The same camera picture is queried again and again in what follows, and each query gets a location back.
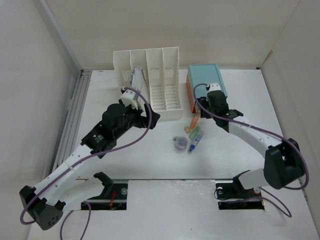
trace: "white wall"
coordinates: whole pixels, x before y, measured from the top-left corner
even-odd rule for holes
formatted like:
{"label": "white wall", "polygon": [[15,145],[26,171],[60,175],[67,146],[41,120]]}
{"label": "white wall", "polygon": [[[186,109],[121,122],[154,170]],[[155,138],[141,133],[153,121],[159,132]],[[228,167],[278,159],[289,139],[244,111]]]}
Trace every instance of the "white wall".
{"label": "white wall", "polygon": [[308,204],[320,233],[320,1],[301,0],[262,65],[281,128],[306,158]]}
{"label": "white wall", "polygon": [[0,0],[0,238],[23,240],[19,191],[49,167],[70,70],[32,0]]}
{"label": "white wall", "polygon": [[47,0],[84,68],[113,51],[179,47],[180,66],[260,67],[299,0]]}

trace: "blue marker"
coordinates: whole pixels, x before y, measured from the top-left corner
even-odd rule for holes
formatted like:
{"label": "blue marker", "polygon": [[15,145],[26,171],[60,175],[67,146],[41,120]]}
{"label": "blue marker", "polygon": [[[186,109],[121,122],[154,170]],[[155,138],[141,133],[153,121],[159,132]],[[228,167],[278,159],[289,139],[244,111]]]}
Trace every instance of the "blue marker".
{"label": "blue marker", "polygon": [[203,135],[204,135],[204,132],[199,130],[191,143],[191,146],[189,148],[189,153],[191,153],[195,149],[195,147],[198,145],[198,143],[202,139]]}

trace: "white plastic basket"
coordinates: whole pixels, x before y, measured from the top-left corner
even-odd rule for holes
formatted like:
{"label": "white plastic basket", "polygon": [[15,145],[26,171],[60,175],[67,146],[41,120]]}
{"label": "white plastic basket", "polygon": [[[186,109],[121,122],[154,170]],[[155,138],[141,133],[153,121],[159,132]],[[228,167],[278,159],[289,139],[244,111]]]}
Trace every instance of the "white plastic basket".
{"label": "white plastic basket", "polygon": [[183,108],[179,95],[179,49],[165,47],[113,52],[113,66],[119,87],[130,87],[128,76],[142,67],[149,91],[147,99],[160,120],[180,119]]}

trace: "screw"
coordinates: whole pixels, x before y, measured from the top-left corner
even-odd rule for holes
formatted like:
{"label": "screw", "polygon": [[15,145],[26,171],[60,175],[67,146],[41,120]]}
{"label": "screw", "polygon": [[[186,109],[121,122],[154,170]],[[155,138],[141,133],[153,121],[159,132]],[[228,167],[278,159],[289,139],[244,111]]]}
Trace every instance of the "screw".
{"label": "screw", "polygon": [[253,188],[253,191],[254,191],[256,194],[261,193],[260,187],[257,187],[257,186]]}
{"label": "screw", "polygon": [[121,189],[121,194],[122,195],[127,195],[128,194],[128,189],[126,189],[125,187]]}
{"label": "screw", "polygon": [[221,186],[219,186],[217,189],[216,189],[216,192],[218,193],[218,194],[223,194],[224,192],[223,192],[223,188],[221,187]]}

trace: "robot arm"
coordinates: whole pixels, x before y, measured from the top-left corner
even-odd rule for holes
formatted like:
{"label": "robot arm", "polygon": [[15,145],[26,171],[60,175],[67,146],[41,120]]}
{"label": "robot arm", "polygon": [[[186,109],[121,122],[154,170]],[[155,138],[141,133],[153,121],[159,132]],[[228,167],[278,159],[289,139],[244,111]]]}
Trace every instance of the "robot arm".
{"label": "robot arm", "polygon": [[[302,159],[286,142],[251,128],[252,123],[241,112],[229,109],[226,96],[218,84],[210,84],[207,90],[209,90],[207,97],[199,99],[202,107],[218,117],[246,123],[246,126],[213,117],[215,123],[228,133],[244,140],[264,157],[264,168],[240,173],[232,179],[231,191],[234,191],[234,194],[231,195],[237,196],[237,193],[254,187],[271,186],[281,189],[305,174]],[[212,118],[202,109],[201,117]],[[299,149],[295,140],[291,138],[288,140]]]}
{"label": "robot arm", "polygon": [[[105,196],[110,193],[113,181],[103,172],[96,173],[88,181],[71,187],[79,175],[101,160],[103,154],[93,156],[80,164],[76,163],[92,154],[113,149],[117,145],[117,139],[130,128],[146,128],[150,119],[148,107],[144,105],[146,117],[141,116],[143,111],[138,109],[137,100],[138,95],[133,91],[124,91],[119,103],[111,104],[107,108],[102,115],[102,120],[81,140],[81,144],[55,171],[34,187],[22,188],[19,194],[23,206],[26,207],[40,191],[48,187],[53,180],[58,179],[27,209],[42,230],[52,228],[61,219],[63,210],[68,210],[69,206],[101,193]],[[150,129],[156,126],[159,118],[160,115],[151,109]]]}

